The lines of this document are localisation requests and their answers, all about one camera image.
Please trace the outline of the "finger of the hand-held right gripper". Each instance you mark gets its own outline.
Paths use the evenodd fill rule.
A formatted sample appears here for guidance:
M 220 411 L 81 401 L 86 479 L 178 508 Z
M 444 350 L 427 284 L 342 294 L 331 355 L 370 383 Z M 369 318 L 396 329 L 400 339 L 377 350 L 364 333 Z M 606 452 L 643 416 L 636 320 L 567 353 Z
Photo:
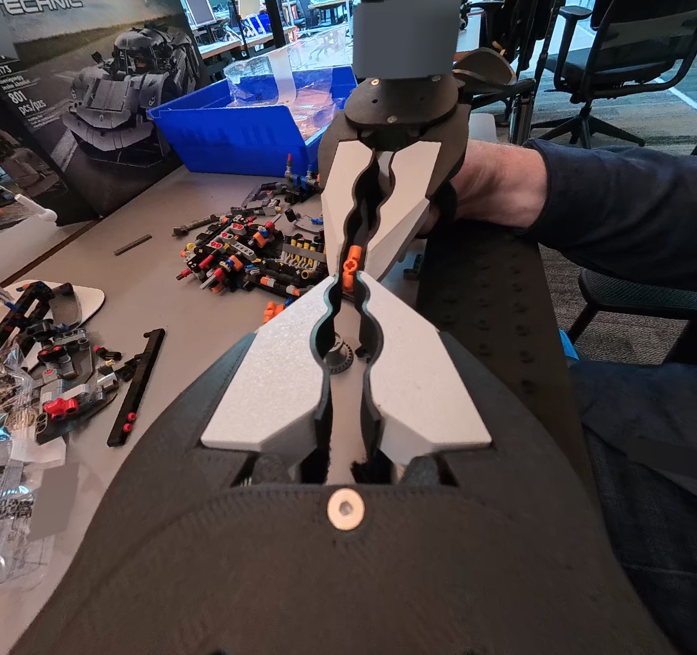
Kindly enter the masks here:
M 393 154 L 392 193 L 378 207 L 362 271 L 382 280 L 415 238 L 429 213 L 427 190 L 441 142 L 419 141 Z
M 362 248 L 359 266 L 381 276 L 376 253 L 380 225 L 380 153 L 360 141 L 341 141 L 321 195 L 326 260 L 330 274 L 340 273 L 353 245 Z

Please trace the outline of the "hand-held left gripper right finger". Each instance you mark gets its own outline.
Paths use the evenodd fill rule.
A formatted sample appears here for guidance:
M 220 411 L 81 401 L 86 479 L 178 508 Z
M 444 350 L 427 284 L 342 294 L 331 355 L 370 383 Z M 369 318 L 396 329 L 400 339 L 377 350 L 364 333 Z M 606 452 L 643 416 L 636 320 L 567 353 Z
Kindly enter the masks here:
M 489 433 L 439 330 L 367 273 L 354 278 L 360 314 L 358 481 L 390 481 L 394 465 L 442 452 L 486 449 Z

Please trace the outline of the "orange lego connector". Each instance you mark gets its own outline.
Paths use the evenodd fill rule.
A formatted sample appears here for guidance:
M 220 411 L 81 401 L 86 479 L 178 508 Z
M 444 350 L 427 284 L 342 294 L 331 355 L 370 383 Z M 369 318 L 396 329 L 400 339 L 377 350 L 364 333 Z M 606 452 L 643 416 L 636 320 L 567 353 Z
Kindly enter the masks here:
M 352 245 L 348 250 L 342 267 L 342 288 L 345 294 L 353 294 L 355 273 L 360 267 L 361 257 L 361 246 Z

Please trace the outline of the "pile of technic parts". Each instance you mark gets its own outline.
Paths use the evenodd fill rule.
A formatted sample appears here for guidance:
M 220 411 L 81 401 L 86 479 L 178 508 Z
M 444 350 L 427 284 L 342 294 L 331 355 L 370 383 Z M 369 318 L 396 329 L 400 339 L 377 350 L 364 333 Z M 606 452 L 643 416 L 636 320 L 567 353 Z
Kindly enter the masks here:
M 260 288 L 295 300 L 328 276 L 322 216 L 280 204 L 218 215 L 218 223 L 180 237 L 187 244 L 177 281 L 197 281 L 212 293 Z

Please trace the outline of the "long black lego beam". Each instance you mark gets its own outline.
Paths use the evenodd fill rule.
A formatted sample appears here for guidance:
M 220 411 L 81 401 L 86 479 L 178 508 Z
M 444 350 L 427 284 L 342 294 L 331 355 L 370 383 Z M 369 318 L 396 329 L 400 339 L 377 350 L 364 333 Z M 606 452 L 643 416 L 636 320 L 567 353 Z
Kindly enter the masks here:
M 130 385 L 114 425 L 107 437 L 107 446 L 109 448 L 122 447 L 133 431 L 142 399 L 165 336 L 166 331 L 162 328 L 153 329 L 144 334 L 146 345 L 144 350 L 135 356 L 135 370 L 130 379 Z

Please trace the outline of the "dark lego axle with connector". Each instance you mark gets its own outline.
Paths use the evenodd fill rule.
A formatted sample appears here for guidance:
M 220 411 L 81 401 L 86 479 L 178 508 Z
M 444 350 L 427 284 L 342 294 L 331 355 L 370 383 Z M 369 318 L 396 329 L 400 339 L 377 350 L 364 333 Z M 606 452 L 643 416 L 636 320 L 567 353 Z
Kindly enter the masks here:
M 190 222 L 189 224 L 182 224 L 182 225 L 178 225 L 178 226 L 173 227 L 172 231 L 171 231 L 171 236 L 172 237 L 184 237 L 196 229 L 200 229 L 200 228 L 204 228 L 204 227 L 209 226 L 209 225 L 216 224 L 219 222 L 219 220 L 220 220 L 220 215 L 213 214 L 213 215 L 205 216 L 204 218 L 195 220 L 193 222 Z

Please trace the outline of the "grey lego subassembly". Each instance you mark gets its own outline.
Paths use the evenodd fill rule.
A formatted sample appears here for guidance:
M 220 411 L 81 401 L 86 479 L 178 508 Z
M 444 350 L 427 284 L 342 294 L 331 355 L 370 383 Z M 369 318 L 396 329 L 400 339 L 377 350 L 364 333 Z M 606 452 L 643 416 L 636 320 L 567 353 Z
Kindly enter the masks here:
M 35 440 L 40 446 L 86 423 L 115 399 L 119 389 L 113 369 L 97 363 L 97 353 L 83 328 L 42 343 L 32 378 Z

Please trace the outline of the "dark lego set box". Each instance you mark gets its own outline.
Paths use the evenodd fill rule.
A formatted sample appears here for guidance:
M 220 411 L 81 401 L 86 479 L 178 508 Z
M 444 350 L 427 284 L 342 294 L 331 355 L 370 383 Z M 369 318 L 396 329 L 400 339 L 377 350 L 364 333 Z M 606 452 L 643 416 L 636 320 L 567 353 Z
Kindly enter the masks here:
M 1 0 L 1 116 L 58 178 L 38 201 L 107 216 L 180 165 L 153 109 L 208 76 L 181 0 Z

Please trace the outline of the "person's right hand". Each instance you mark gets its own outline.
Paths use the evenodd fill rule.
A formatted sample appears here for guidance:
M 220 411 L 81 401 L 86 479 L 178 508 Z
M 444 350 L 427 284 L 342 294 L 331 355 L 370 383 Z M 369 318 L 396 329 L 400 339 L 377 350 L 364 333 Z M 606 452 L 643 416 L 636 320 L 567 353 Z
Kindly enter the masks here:
M 417 237 L 459 219 L 525 229 L 542 211 L 547 187 L 537 150 L 470 140 L 461 168 L 434 196 Z

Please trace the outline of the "clear plastic bag with tape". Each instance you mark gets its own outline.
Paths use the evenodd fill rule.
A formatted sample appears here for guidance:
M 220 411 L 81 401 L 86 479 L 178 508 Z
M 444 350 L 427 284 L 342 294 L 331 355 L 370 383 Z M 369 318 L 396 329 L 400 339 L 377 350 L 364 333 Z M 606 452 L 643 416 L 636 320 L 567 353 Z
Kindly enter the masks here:
M 338 95 L 332 93 L 347 75 L 355 86 L 351 55 L 343 42 L 327 39 L 295 41 L 281 49 L 224 68 L 230 106 L 259 108 L 284 106 L 294 116 L 306 118 L 333 113 Z

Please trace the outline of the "black perforated board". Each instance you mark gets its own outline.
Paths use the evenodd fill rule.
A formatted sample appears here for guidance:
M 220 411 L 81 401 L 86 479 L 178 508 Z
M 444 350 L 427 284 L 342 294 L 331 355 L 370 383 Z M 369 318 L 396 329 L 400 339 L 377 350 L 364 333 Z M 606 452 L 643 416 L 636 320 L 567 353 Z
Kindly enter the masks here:
M 594 497 L 588 447 L 537 243 L 475 221 L 433 230 L 416 307 L 519 398 Z

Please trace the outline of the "black pole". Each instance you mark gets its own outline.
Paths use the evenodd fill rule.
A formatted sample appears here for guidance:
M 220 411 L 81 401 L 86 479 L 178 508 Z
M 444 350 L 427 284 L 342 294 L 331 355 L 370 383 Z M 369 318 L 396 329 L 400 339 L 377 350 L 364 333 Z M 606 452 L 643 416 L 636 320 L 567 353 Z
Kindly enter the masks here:
M 283 48 L 286 45 L 284 27 L 280 15 L 280 8 L 277 0 L 264 0 L 266 5 L 266 13 L 269 18 L 274 48 L 276 50 Z

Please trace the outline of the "black mesh office chair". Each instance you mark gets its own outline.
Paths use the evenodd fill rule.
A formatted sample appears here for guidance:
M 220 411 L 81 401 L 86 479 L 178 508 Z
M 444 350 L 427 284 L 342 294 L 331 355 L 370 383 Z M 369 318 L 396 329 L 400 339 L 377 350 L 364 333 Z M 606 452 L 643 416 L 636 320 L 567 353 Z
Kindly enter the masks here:
M 679 83 L 696 58 L 696 0 L 595 0 L 592 9 L 566 5 L 560 15 L 560 51 L 545 69 L 555 90 L 582 108 L 531 128 L 546 129 L 544 141 L 569 134 L 570 145 L 585 149 L 595 133 L 643 147 L 644 139 L 593 116 L 593 103 Z

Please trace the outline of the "pile of flat clear bags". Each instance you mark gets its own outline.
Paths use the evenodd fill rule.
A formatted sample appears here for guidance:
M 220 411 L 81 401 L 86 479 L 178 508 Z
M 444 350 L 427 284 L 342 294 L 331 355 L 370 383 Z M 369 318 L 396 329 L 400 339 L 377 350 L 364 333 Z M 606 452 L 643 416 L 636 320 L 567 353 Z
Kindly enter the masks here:
M 1 349 L 1 592 L 26 591 L 47 575 L 68 511 L 49 508 L 45 485 L 65 464 L 65 442 L 37 442 L 39 385 L 20 346 Z

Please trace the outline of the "black lego rail with pins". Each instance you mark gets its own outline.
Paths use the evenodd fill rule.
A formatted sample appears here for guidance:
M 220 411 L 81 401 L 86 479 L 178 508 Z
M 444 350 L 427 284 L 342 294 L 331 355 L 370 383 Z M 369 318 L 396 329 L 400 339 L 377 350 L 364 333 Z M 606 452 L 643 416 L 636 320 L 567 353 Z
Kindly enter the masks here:
M 284 179 L 274 182 L 264 182 L 254 188 L 244 200 L 241 207 L 261 211 L 273 206 L 274 201 L 288 203 L 293 206 L 305 202 L 310 196 L 320 193 L 318 173 L 308 167 L 305 175 L 293 172 L 293 155 L 286 158 Z

